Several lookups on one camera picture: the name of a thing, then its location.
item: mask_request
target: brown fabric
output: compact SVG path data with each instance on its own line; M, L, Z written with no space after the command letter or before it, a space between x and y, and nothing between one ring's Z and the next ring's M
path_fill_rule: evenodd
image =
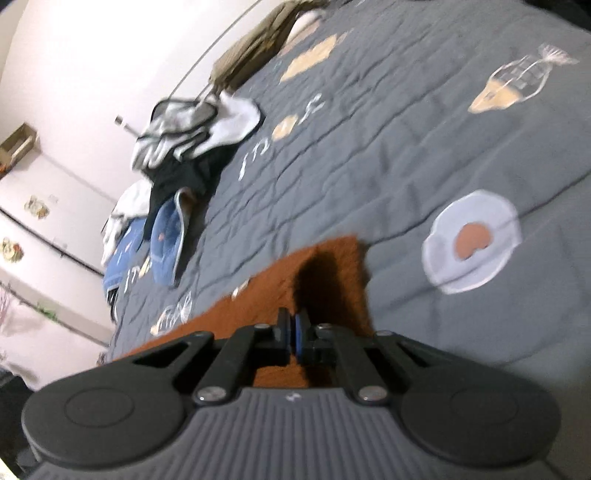
M209 82L214 90L220 92L241 87L279 53L299 13L325 4L326 0L291 0L275 7L213 64Z
M333 323L351 328L357 335L371 335L357 240L354 237L329 240L282 258L251 278L236 299L222 298L206 313L130 355L198 330L213 332L216 338L227 338L245 325L274 325L280 307L292 314L306 308L312 323ZM260 369L255 385L297 388L318 386L323 380L318 371L304 369L292 361L287 367Z

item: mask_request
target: small logo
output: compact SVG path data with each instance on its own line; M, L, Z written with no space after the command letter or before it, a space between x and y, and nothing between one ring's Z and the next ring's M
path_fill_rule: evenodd
M289 395L286 395L285 396L285 399L287 401L292 402L292 403L295 403L297 401L300 401L301 398L302 398L301 395L299 393L297 393L297 392L293 392L293 393L290 393Z

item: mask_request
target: bed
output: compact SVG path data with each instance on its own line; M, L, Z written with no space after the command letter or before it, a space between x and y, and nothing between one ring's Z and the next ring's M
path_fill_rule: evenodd
M589 478L591 35L518 0L338 4L239 90L265 121L194 212L179 286L120 291L108 358L354 233L375 329L545 385L549 458Z

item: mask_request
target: black wire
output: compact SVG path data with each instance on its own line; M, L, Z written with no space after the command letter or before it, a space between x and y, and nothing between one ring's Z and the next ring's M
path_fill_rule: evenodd
M238 18L236 20L234 20L234 22L232 22L230 24L230 26L225 29L222 34L215 39L215 41L207 48L207 50L205 50L205 52L203 52L203 54L197 59L197 61L195 63L193 63L193 66L191 66L191 68L188 70L188 72L183 76L183 78L180 80L180 82L177 83L177 86L174 88L174 90L171 92L171 94L168 96L168 98L171 98L176 91L180 88L180 86L183 84L183 82L188 78L189 75L191 75L191 73L193 72L193 70L195 69L195 67L199 64L200 61L202 61L205 56L211 52L212 48L215 47L218 42L240 21L244 18L244 16L249 13L253 8L255 8L258 4L260 4L262 2L262 0L256 0L256 2L254 2L250 7L248 7L246 10L244 10L244 12L238 16Z

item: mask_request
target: fried egg print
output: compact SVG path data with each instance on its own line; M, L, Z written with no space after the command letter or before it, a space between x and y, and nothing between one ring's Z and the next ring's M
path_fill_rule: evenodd
M445 294L491 281L521 243L515 206L506 198L476 190L448 205L423 242L423 269Z

